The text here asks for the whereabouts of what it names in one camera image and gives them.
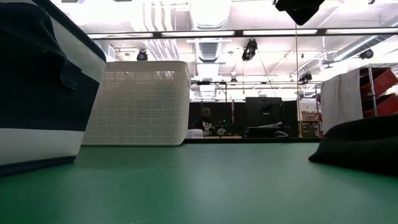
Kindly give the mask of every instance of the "green floor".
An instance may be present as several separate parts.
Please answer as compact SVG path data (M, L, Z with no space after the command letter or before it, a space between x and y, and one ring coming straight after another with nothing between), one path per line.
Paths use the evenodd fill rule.
M309 163L316 148L84 147L0 179L0 223L398 223L397 178Z

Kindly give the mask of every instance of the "cable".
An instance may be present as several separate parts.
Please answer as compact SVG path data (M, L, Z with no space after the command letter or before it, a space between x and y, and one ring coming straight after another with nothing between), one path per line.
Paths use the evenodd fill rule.
M278 97L278 96L276 95L276 92L275 92L275 90L274 90L274 87L272 87L271 79L269 79L269 76L268 76L268 73L267 73L267 70L266 70L266 66L264 65L264 62L262 61L262 57L261 57L260 51L259 51L259 56L260 56L260 60L261 60L262 67L263 67L264 71L266 72L266 75L267 75L269 84L270 84L270 86L271 86L271 90L274 92L275 97Z
M300 92L299 92L299 44L297 40L297 24L295 25L296 30L296 67L297 67L297 109L298 109L298 123L300 127L300 138L303 137L303 127L301 123L301 111L300 111Z

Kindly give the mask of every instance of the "black bean bag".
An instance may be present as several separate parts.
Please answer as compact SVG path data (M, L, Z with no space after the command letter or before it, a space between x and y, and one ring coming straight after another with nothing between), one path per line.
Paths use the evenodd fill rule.
M325 134L308 159L398 176L398 114L339 124Z

